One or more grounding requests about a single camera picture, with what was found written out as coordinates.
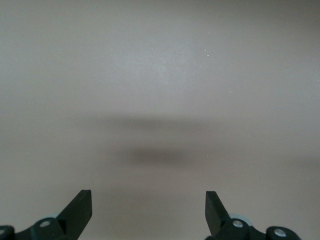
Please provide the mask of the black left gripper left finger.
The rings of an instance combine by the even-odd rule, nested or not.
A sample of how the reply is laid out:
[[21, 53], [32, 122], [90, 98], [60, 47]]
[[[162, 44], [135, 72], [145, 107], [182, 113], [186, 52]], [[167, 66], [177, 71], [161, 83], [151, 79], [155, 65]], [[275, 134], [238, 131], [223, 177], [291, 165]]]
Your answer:
[[11, 225], [2, 225], [0, 238], [2, 240], [77, 240], [92, 214], [92, 192], [81, 190], [56, 217], [38, 220], [20, 232], [15, 232], [15, 228]]

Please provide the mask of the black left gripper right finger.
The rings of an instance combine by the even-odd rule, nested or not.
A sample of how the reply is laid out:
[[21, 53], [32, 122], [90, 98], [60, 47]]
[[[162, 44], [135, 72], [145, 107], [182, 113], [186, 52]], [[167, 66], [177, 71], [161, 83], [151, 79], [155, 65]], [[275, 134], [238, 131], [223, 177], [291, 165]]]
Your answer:
[[205, 219], [210, 231], [208, 240], [299, 240], [291, 229], [270, 226], [265, 232], [255, 229], [243, 216], [229, 214], [215, 191], [205, 194]]

